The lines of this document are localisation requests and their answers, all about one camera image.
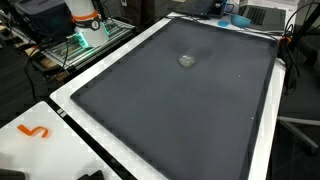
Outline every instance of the orange object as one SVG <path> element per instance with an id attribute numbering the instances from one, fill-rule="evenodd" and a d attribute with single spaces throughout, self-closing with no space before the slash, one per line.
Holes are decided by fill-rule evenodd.
<path id="1" fill-rule="evenodd" d="M 74 15 L 72 15 L 73 20 L 78 20 L 78 21 L 85 21 L 87 19 L 95 18 L 97 16 L 98 16 L 98 12 L 97 11 L 93 11 L 92 14 L 89 14 L 89 15 L 86 15 L 86 16 L 74 16 Z"/>
<path id="2" fill-rule="evenodd" d="M 41 131 L 44 131 L 43 134 L 42 134 L 42 138 L 45 138 L 47 137 L 48 135 L 48 129 L 47 128 L 44 128 L 42 126 L 38 126 L 34 129 L 32 129 L 31 131 L 29 129 L 27 129 L 24 125 L 20 124 L 18 127 L 17 127 L 21 132 L 23 132 L 24 134 L 26 134 L 27 136 L 32 136 L 33 134 L 39 132 L 39 130 Z"/>

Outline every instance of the dark gray mat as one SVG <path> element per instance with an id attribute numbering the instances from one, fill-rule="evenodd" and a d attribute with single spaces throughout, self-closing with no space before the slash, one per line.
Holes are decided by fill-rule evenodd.
<path id="1" fill-rule="evenodd" d="M 170 179 L 245 179 L 275 49 L 176 19 L 71 98 Z"/>

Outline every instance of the wire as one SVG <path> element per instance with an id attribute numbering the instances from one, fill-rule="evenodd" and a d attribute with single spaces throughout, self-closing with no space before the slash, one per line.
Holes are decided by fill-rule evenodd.
<path id="1" fill-rule="evenodd" d="M 311 29 L 309 32 L 307 32 L 306 35 L 309 35 L 309 34 L 312 33 L 313 31 L 317 30 L 319 27 L 320 27 L 320 24 L 319 24 L 317 27 Z"/>
<path id="2" fill-rule="evenodd" d="M 58 72 L 56 75 L 54 75 L 54 76 L 52 77 L 52 79 L 50 79 L 49 81 L 39 82 L 39 81 L 35 81 L 35 80 L 33 80 L 33 79 L 31 78 L 31 75 L 30 75 L 30 73 L 29 73 L 29 63 L 30 63 L 31 60 L 32 60 L 32 55 L 34 54 L 34 52 L 35 52 L 37 49 L 40 48 L 40 46 L 37 46 L 37 47 L 30 53 L 30 55 L 29 55 L 29 57 L 28 57 L 28 60 L 27 60 L 27 64 L 26 64 L 26 66 L 25 66 L 25 74 L 26 74 L 26 76 L 27 76 L 27 78 L 28 78 L 28 80 L 29 80 L 29 82 L 30 82 L 31 90 L 32 90 L 32 96 L 33 96 L 33 99 L 34 99 L 35 102 L 38 102 L 38 101 L 37 101 L 37 98 L 36 98 L 34 83 L 35 83 L 35 84 L 48 84 L 48 83 L 52 82 L 52 81 L 56 78 L 56 76 L 58 76 L 58 75 L 62 72 L 62 70 L 64 69 L 64 66 L 65 66 L 65 64 L 66 64 L 66 62 L 67 62 L 68 54 L 69 54 L 68 41 L 66 41 L 66 45 L 67 45 L 66 56 L 65 56 L 63 65 L 61 66 L 59 72 Z"/>
<path id="3" fill-rule="evenodd" d="M 33 53 L 34 53 L 37 49 L 38 49 L 38 46 L 37 46 L 36 48 L 34 48 L 34 50 L 30 53 L 29 58 L 28 58 L 28 61 L 29 61 L 30 57 L 33 55 Z M 28 66 L 27 66 L 27 65 L 26 65 L 25 68 L 24 68 L 24 72 L 25 72 L 25 74 L 27 75 L 27 78 L 28 78 L 28 80 L 29 80 L 29 82 L 30 82 L 30 85 L 31 85 L 33 100 L 34 100 L 35 102 L 38 102 L 37 97 L 36 97 L 36 93 L 35 93 L 34 84 L 33 84 L 32 80 L 31 80 L 30 76 L 28 75 Z"/>
<path id="4" fill-rule="evenodd" d="M 310 12 L 310 10 L 311 10 L 311 7 L 312 7 L 312 5 L 309 6 L 308 11 L 307 11 L 307 14 L 306 14 L 306 17 L 304 17 L 303 23 L 305 23 L 305 22 L 307 21 L 307 18 L 308 18 L 308 16 L 309 16 L 309 12 Z"/>
<path id="5" fill-rule="evenodd" d="M 40 82 L 40 81 L 35 81 L 35 80 L 33 80 L 33 79 L 31 78 L 30 73 L 29 73 L 29 71 L 28 71 L 28 67 L 29 67 L 30 62 L 32 61 L 32 54 L 29 55 L 29 58 L 28 58 L 28 61 L 27 61 L 27 65 L 26 65 L 26 68 L 27 68 L 27 76 L 30 78 L 30 80 L 31 80 L 33 83 L 36 83 L 36 84 L 48 84 L 48 83 L 52 82 L 52 81 L 56 78 L 56 76 L 58 76 L 58 75 L 62 72 L 62 70 L 64 69 L 64 66 L 65 66 L 65 64 L 66 64 L 66 62 L 67 62 L 68 53 L 69 53 L 69 43 L 68 43 L 68 41 L 66 41 L 65 43 L 66 43 L 66 45 L 67 45 L 67 49 L 66 49 L 66 55 L 65 55 L 65 58 L 64 58 L 63 65 L 60 67 L 60 70 L 58 71 L 58 73 L 57 73 L 56 75 L 54 75 L 49 81 Z"/>
<path id="6" fill-rule="evenodd" d="M 111 21 L 112 21 L 112 23 L 113 23 L 114 26 L 116 26 L 116 27 L 119 28 L 119 29 L 129 29 L 129 30 L 132 30 L 132 28 L 127 28 L 127 27 L 118 26 L 118 24 L 116 24 L 116 23 L 113 21 L 113 18 L 111 17 L 111 13 L 110 13 L 108 7 L 107 7 L 106 5 L 104 5 L 104 4 L 103 4 L 102 6 L 107 9 L 107 13 L 108 13 L 107 16 L 109 16 L 109 18 L 111 19 Z"/>
<path id="7" fill-rule="evenodd" d="M 318 5 L 320 5 L 320 3 L 318 3 L 318 2 L 312 2 L 312 3 L 305 4 L 305 5 L 301 6 L 299 9 L 297 9 L 297 10 L 290 16 L 288 22 L 286 23 L 285 29 L 284 29 L 284 36 L 285 36 L 285 37 L 287 37 L 288 25 L 289 25 L 291 19 L 293 18 L 293 16 L 295 16 L 301 9 L 303 9 L 303 8 L 305 8 L 305 7 L 307 7 L 307 6 L 311 6 L 311 5 L 313 5 L 313 4 L 318 4 Z"/>
<path id="8" fill-rule="evenodd" d="M 15 44 L 18 44 L 17 41 L 14 39 L 13 33 L 12 33 L 12 24 L 11 24 L 11 23 L 12 23 L 12 19 L 13 19 L 13 17 L 11 16 L 11 17 L 10 17 L 10 21 L 9 21 L 9 23 L 8 23 L 9 28 L 10 28 L 10 36 L 11 36 L 13 42 L 14 42 Z"/>

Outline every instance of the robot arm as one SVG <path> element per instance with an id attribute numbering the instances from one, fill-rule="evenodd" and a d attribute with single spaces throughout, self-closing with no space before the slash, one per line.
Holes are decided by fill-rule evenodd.
<path id="1" fill-rule="evenodd" d="M 75 32 L 82 47 L 97 47 L 108 42 L 109 33 L 104 23 L 100 21 L 91 0 L 65 0 L 65 2 L 72 13 L 76 24 Z"/>

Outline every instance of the white table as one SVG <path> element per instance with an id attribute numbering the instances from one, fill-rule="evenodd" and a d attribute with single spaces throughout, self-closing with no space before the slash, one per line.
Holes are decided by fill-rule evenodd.
<path id="1" fill-rule="evenodd" d="M 169 16 L 178 16 L 178 14 L 171 13 Z M 223 17 L 223 20 L 230 22 L 230 17 Z M 108 130 L 97 123 L 87 113 L 85 113 L 70 99 L 70 96 L 103 70 L 130 52 L 146 38 L 161 29 L 161 27 L 163 27 L 169 21 L 170 19 L 162 19 L 151 28 L 132 39 L 130 42 L 126 43 L 112 54 L 108 55 L 50 95 L 50 98 L 55 103 L 57 103 L 70 117 L 72 117 L 80 126 L 82 126 L 95 140 L 97 140 L 113 157 L 115 157 L 139 180 L 160 180 L 166 178 L 142 158 L 140 158 L 136 153 L 130 150 Z M 217 19 L 211 19 L 201 22 L 212 26 L 217 26 L 218 21 L 219 20 Z M 229 25 L 227 28 L 239 30 L 239 28 L 233 25 Z M 272 72 L 271 83 L 261 118 L 259 133 L 249 174 L 250 180 L 260 180 L 265 179 L 266 177 L 277 113 L 280 104 L 284 74 L 285 69 L 282 61 L 277 60 Z"/>
<path id="2" fill-rule="evenodd" d="M 43 126 L 48 136 L 26 136 L 20 124 Z M 98 170 L 107 180 L 121 179 L 45 102 L 0 129 L 0 169 L 22 171 L 27 180 L 76 180 Z"/>

